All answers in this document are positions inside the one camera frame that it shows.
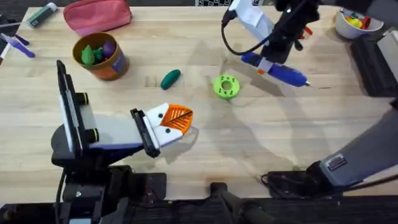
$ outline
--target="green donut toy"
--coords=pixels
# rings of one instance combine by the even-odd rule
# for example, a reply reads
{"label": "green donut toy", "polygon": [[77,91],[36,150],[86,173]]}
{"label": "green donut toy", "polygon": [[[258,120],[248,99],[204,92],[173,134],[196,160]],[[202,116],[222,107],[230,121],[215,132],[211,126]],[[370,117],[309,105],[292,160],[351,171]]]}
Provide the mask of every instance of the green donut toy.
{"label": "green donut toy", "polygon": [[214,80],[213,89],[220,98],[232,99],[239,93],[239,81],[231,75],[221,75]]}

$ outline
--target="purple marker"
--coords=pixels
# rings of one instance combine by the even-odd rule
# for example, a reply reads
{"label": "purple marker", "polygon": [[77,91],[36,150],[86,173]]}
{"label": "purple marker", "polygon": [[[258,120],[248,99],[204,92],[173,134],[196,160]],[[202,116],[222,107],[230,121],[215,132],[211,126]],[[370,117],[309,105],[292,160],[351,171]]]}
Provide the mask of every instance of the purple marker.
{"label": "purple marker", "polygon": [[18,40],[7,36],[6,34],[1,34],[1,37],[8,42],[11,46],[15,47],[16,49],[20,50],[22,53],[26,54],[26,56],[30,58],[35,57],[35,53],[29,51],[26,47],[24,47]]}
{"label": "purple marker", "polygon": [[23,39],[20,35],[16,34],[15,38],[17,38],[19,40],[19,42],[21,42],[23,45],[28,46],[30,43],[29,41]]}

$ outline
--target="white bowl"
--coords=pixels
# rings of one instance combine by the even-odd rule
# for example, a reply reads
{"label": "white bowl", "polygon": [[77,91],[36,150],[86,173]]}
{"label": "white bowl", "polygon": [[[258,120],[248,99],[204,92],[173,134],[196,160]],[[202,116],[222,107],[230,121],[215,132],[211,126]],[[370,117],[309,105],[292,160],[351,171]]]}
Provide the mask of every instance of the white bowl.
{"label": "white bowl", "polygon": [[343,13],[341,13],[340,10],[337,12],[336,31],[339,35],[342,35],[343,37],[345,37],[347,39],[355,39],[355,38],[359,37],[360,35],[370,34],[372,32],[375,32],[375,31],[379,30],[384,24],[383,22],[372,18],[369,28],[367,30],[362,30],[362,29],[359,29],[359,28],[349,24],[345,17],[346,16]]}

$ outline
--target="pink pencil case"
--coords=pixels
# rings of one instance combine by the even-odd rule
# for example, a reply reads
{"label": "pink pencil case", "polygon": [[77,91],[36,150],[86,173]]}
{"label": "pink pencil case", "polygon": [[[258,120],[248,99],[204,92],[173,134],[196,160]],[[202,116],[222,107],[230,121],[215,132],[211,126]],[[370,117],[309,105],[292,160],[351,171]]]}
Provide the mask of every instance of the pink pencil case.
{"label": "pink pencil case", "polygon": [[131,11],[124,0],[84,0],[63,10],[63,17],[79,35],[111,30],[131,22]]}

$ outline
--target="bowl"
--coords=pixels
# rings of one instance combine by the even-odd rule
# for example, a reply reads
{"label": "bowl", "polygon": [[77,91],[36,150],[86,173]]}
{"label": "bowl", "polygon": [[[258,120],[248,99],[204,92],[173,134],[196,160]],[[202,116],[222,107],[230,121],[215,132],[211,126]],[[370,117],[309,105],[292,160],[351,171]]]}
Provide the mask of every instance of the bowl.
{"label": "bowl", "polygon": [[[355,39],[363,34],[371,34],[379,30],[384,25],[383,22],[372,18],[368,29],[359,29],[348,23],[345,18],[348,17],[351,13],[352,11],[341,8],[336,15],[336,31],[339,35],[347,39]],[[361,14],[358,13],[356,13],[356,15],[358,15],[358,17],[363,17]]]}
{"label": "bowl", "polygon": [[[97,49],[102,47],[106,41],[110,41],[116,46],[116,50],[110,58],[95,65],[85,65],[81,61],[81,51],[87,45],[90,45],[92,49]],[[115,38],[104,32],[92,33],[80,38],[73,47],[73,58],[83,68],[87,69],[102,80],[115,80],[123,76],[129,69],[127,58],[124,56],[123,51]]]}

